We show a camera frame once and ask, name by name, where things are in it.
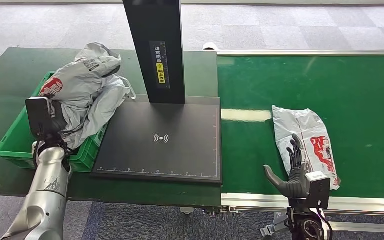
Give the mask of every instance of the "cable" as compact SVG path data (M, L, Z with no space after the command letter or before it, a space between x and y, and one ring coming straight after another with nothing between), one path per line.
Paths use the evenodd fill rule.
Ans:
M328 220L326 220L326 218L322 215L322 212L320 211L320 208L316 208L317 209L317 213L318 213L318 216L327 224L327 226L329 227L329 240L333 240L334 239L334 231L332 230L332 226L331 224L328 222Z

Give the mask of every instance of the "sticker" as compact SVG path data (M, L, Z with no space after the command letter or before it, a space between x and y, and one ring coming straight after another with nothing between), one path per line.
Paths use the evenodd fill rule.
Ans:
M165 41L150 41L152 61L155 66L156 86L159 89L170 89L169 65Z
M162 63L157 63L156 71L158 72L158 82L160 84L165 84L166 78L164 77L164 65Z

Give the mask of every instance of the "robotic hand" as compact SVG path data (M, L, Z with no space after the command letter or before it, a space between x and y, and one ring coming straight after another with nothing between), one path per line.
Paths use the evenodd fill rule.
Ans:
M292 148L286 148L289 152L290 174L289 181L283 181L273 173L270 166L264 165L265 175L273 186L279 190L280 194L287 198L304 199L308 196L305 189L306 174L308 171L308 163L303 163L301 152L301 141L296 134L292 135L290 140Z
M330 178L322 172L310 172L309 164L303 162L301 140L296 134L290 140L292 149L287 148L290 157L289 180L283 181L268 165L264 171L268 180L279 192L289 199L287 213L276 213L272 225L261 229L263 236L289 229L293 240L327 239L324 223L329 227L329 239L333 238L332 227L326 221L321 209L329 205Z
M52 124L51 105L45 97L26 100L37 166L30 191L11 227L1 240L62 240L67 189L72 175L67 144Z

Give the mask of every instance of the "plastic package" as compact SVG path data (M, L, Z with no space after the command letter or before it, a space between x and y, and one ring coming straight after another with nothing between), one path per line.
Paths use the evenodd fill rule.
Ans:
M292 147L292 134L298 135L303 150L302 161L309 163L309 171L322 171L330 178L330 189L339 189L339 179L332 152L331 139L322 119L310 109L289 110L272 106L276 145L289 174L290 156L287 147Z

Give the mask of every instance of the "green table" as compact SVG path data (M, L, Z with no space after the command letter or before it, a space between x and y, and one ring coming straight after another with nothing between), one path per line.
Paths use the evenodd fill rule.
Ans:
M342 180L329 208L384 213L384 52L219 52L217 64L222 109L309 108L323 119ZM262 167L287 179L273 120L221 129L222 205L286 207Z
M9 48L3 54L0 139L43 75L69 63L77 52ZM123 58L121 74L132 82L138 94L145 93L135 52L118 52ZM272 105L277 105L314 110L327 126L342 179L341 188L331 194L330 206L337 212L341 209L384 212L384 53L275 51L219 52L216 56L214 52L185 52L184 65L187 94L206 97L218 94L223 109L269 111ZM223 120L221 136L221 188L97 179L75 173L69 199L284 208L287 202L263 172L263 164L269 164L278 175L286 177L275 145L273 121ZM33 171L0 159L0 195L25 195L32 177Z
M0 57L0 140L11 126L46 72L73 61L78 49L9 48ZM123 59L120 74L128 78L137 94L146 94L136 52L119 50ZM215 52L186 52L185 85L190 96L216 97ZM34 171L20 169L0 158L0 195L25 196ZM68 188L69 200L133 204L219 207L219 186L172 182L111 180L74 173Z

